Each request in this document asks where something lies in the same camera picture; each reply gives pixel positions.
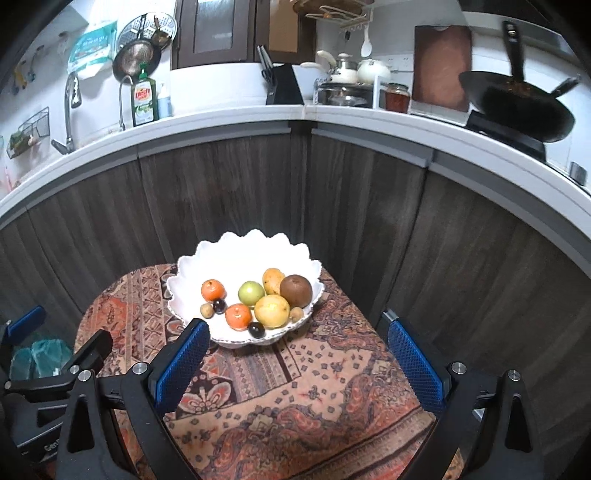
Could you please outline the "small tan longan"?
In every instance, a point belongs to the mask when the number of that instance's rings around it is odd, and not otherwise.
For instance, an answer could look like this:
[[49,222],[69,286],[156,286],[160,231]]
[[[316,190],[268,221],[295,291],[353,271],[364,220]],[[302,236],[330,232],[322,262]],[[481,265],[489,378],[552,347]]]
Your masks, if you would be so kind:
[[297,322],[300,321],[301,318],[304,317],[304,310],[301,307],[294,307],[290,310],[290,321]]
[[211,303],[204,303],[200,306],[200,315],[204,319],[211,319],[214,315],[214,309]]

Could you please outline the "dark plum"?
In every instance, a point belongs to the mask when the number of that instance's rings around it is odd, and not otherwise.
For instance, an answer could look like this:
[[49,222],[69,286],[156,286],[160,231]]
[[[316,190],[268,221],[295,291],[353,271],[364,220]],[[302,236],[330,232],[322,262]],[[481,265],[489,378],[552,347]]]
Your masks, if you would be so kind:
[[249,323],[247,326],[247,330],[249,334],[252,335],[252,338],[261,339],[266,336],[266,328],[263,326],[262,323],[253,321]]
[[225,312],[226,308],[228,308],[228,305],[226,305],[226,302],[223,298],[215,299],[212,302],[213,312],[217,315],[223,314]]

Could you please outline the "large orange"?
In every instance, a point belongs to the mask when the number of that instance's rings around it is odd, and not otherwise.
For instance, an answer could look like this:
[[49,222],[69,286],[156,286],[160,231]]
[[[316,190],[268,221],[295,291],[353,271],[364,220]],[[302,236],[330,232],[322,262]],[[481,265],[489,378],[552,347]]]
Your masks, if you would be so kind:
[[252,311],[249,306],[238,303],[228,306],[224,312],[228,326],[235,331],[244,331],[252,322]]

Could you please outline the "brown kiwi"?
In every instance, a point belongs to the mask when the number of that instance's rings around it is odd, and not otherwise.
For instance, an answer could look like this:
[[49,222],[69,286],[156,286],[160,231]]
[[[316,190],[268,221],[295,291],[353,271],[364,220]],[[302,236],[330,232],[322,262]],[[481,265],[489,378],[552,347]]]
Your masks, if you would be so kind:
[[280,295],[291,307],[304,309],[312,300],[311,283],[301,275],[285,276],[280,282]]

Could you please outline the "chrome kitchen faucet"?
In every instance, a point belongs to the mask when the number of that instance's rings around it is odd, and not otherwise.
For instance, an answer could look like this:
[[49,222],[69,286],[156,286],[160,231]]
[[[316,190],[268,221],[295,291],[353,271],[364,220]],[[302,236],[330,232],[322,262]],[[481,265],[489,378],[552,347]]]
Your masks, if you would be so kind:
[[61,154],[67,155],[75,151],[72,129],[72,111],[79,108],[82,104],[80,93],[80,80],[76,72],[68,74],[64,90],[64,120],[66,129],[66,140],[62,144],[55,139],[51,140],[51,145]]

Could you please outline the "teal plastic bag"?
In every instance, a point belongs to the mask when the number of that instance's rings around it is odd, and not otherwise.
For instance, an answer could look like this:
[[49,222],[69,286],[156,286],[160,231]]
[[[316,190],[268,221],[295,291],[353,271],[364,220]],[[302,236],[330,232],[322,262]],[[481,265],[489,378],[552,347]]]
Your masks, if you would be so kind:
[[43,339],[17,350],[10,363],[9,376],[16,381],[53,377],[71,359],[72,350],[60,339]]

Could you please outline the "yellow lemon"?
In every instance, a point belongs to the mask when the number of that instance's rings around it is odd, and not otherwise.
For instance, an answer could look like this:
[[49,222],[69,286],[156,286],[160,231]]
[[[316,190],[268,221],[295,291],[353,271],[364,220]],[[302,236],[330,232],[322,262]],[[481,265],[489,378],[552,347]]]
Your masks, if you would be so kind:
[[290,304],[283,296],[266,295],[254,305],[254,316],[266,329],[280,328],[290,320]]

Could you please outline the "white scalloped fruit bowl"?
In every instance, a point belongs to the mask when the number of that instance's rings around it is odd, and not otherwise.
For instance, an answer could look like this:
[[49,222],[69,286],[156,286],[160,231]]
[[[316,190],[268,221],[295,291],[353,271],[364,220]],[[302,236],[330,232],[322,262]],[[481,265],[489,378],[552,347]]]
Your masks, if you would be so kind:
[[283,327],[266,331],[263,338],[256,339],[248,331],[232,329],[223,315],[215,314],[208,319],[211,341],[226,349],[276,343],[307,323],[325,291],[321,281],[322,263],[311,258],[307,244],[291,243],[283,233],[267,237],[257,229],[243,236],[226,232],[216,242],[199,242],[194,254],[178,258],[176,267],[176,274],[166,280],[167,307],[184,325],[200,316],[200,307],[205,303],[201,286],[206,280],[221,282],[228,305],[238,303],[238,290],[244,282],[262,282],[263,273],[269,268],[286,275],[304,276],[311,283],[311,303],[303,308],[304,316],[297,322],[290,321]]

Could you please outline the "teal white package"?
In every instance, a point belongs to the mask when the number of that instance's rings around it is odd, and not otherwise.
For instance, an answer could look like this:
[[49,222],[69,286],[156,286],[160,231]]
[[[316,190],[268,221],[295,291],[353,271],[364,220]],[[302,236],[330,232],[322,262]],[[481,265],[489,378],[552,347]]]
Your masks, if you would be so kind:
[[70,51],[67,73],[86,80],[110,67],[114,59],[116,36],[116,21],[103,23],[82,34]]

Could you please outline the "hanging metal pan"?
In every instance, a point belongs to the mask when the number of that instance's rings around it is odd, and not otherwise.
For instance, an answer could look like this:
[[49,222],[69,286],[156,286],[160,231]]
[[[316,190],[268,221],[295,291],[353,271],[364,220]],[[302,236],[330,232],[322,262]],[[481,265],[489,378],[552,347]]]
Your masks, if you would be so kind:
[[123,82],[126,76],[136,82],[142,71],[151,75],[158,67],[160,59],[160,49],[150,40],[133,40],[116,54],[112,63],[113,76],[119,83]]

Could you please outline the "black wok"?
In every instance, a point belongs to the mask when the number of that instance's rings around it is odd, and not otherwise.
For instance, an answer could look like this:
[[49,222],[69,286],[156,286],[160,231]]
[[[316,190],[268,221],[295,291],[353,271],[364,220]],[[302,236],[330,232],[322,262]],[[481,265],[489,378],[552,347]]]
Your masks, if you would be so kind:
[[502,22],[511,73],[465,71],[459,81],[470,102],[491,121],[544,143],[566,138],[575,125],[571,111],[559,100],[581,82],[569,77],[547,92],[525,81],[521,32],[515,22]]

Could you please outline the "glass jar with lid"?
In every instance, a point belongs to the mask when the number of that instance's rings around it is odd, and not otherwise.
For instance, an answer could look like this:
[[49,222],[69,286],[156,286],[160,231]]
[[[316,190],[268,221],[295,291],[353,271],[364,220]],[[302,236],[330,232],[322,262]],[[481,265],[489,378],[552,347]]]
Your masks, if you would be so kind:
[[386,110],[397,113],[407,113],[409,111],[411,94],[405,84],[392,82],[386,87]]

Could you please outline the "dark wooden cabinet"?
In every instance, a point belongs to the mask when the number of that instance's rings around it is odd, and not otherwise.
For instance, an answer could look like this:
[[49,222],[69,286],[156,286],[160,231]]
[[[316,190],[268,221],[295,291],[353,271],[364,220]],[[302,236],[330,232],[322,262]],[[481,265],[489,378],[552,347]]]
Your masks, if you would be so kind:
[[291,1],[178,1],[178,31],[171,67],[256,62],[263,45],[276,63],[301,64],[315,59],[315,22],[294,11]]

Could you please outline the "wooden cutting board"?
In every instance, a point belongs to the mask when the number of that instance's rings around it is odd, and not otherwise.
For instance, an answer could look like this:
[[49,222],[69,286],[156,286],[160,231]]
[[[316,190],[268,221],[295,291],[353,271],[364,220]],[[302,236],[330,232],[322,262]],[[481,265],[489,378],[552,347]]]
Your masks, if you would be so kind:
[[468,26],[415,27],[414,101],[468,112],[470,102],[459,76],[471,70],[472,32]]

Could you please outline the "white teapot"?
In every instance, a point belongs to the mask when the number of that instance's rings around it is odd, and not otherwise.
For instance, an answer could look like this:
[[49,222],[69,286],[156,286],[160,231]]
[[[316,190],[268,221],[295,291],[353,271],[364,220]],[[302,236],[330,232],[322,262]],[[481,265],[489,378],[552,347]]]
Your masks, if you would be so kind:
[[358,64],[358,81],[363,84],[373,85],[376,77],[381,77],[386,81],[391,79],[391,69],[383,61],[376,59],[363,59]]

